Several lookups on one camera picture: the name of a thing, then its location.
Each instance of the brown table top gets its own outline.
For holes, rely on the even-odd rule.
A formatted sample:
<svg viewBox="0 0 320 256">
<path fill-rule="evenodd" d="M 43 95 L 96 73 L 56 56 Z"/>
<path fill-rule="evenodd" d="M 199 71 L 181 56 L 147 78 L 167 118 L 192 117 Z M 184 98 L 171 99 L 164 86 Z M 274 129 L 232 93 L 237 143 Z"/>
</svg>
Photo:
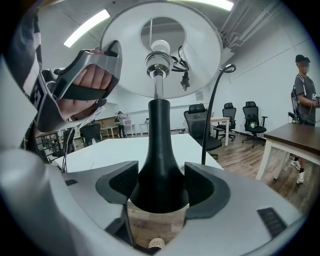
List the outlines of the brown table top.
<svg viewBox="0 0 320 256">
<path fill-rule="evenodd" d="M 286 123 L 264 137 L 320 156 L 320 127 Z"/>
</svg>

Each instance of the black curved stand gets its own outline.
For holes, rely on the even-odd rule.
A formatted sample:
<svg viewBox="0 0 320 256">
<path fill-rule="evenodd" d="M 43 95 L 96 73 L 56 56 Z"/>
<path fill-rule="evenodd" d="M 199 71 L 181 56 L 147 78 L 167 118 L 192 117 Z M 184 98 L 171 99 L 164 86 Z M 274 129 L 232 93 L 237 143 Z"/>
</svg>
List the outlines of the black curved stand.
<svg viewBox="0 0 320 256">
<path fill-rule="evenodd" d="M 171 145 L 170 102 L 154 99 L 149 106 L 149 146 L 130 200 L 150 213 L 170 213 L 189 202 Z"/>
</svg>

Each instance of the white sneaker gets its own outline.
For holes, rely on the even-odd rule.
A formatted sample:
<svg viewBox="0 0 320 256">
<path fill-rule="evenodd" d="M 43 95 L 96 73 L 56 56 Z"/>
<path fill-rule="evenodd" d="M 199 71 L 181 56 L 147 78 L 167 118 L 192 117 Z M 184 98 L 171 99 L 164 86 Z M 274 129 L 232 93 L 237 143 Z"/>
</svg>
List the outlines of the white sneaker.
<svg viewBox="0 0 320 256">
<path fill-rule="evenodd" d="M 298 171 L 300 171 L 300 163 L 299 160 L 297 161 L 291 161 L 291 165 L 294 166 Z"/>
<path fill-rule="evenodd" d="M 159 247 L 163 249 L 166 246 L 165 241 L 162 238 L 154 238 L 150 241 L 148 248 Z"/>
<path fill-rule="evenodd" d="M 296 180 L 296 183 L 303 184 L 304 183 L 304 175 L 305 175 L 305 172 L 299 173 L 298 174 L 298 179 Z"/>
</svg>

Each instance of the sleeve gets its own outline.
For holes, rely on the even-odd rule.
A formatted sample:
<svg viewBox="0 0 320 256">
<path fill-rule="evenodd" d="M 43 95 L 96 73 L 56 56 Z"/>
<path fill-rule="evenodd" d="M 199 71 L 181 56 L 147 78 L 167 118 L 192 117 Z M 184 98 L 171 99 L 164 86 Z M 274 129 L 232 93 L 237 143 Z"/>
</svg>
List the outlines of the sleeve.
<svg viewBox="0 0 320 256">
<path fill-rule="evenodd" d="M 304 86 L 299 76 L 295 77 L 294 85 L 295 85 L 296 95 L 299 95 L 299 94 L 305 95 Z"/>
</svg>

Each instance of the ceiling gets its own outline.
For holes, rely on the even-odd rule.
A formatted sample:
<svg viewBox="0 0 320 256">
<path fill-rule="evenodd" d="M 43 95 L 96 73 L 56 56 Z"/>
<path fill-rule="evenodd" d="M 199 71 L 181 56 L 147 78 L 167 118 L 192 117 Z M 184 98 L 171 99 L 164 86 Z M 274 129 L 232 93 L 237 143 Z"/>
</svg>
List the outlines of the ceiling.
<svg viewBox="0 0 320 256">
<path fill-rule="evenodd" d="M 81 25 L 102 9 L 107 9 L 111 17 L 113 17 L 125 8 L 147 1 L 149 0 L 65 0 L 55 4 L 53 7 L 72 19 L 76 25 Z M 204 3 L 192 1 L 184 1 L 183 3 L 197 9 L 210 19 L 220 32 L 223 46 L 231 49 L 236 49 L 237 45 L 241 46 L 244 41 L 248 39 L 248 36 L 242 38 L 241 35 L 243 35 L 244 32 L 248 32 L 247 29 L 250 28 L 250 26 L 251 30 L 259 29 L 259 27 L 263 26 L 261 22 L 268 22 L 273 14 L 280 9 L 278 0 L 229 1 L 234 3 L 231 11 L 226 11 L 222 8 Z M 269 6 L 271 2 L 276 3 L 272 8 Z M 89 31 L 90 35 L 97 41 L 100 41 L 101 34 L 109 20 L 110 18 L 92 28 Z M 256 26 L 252 26 L 257 20 L 259 21 Z M 168 24 L 167 19 L 159 19 L 153 23 L 153 25 L 158 27 L 170 25 L 171 27 L 167 27 L 167 29 L 172 29 L 172 23 Z"/>
</svg>

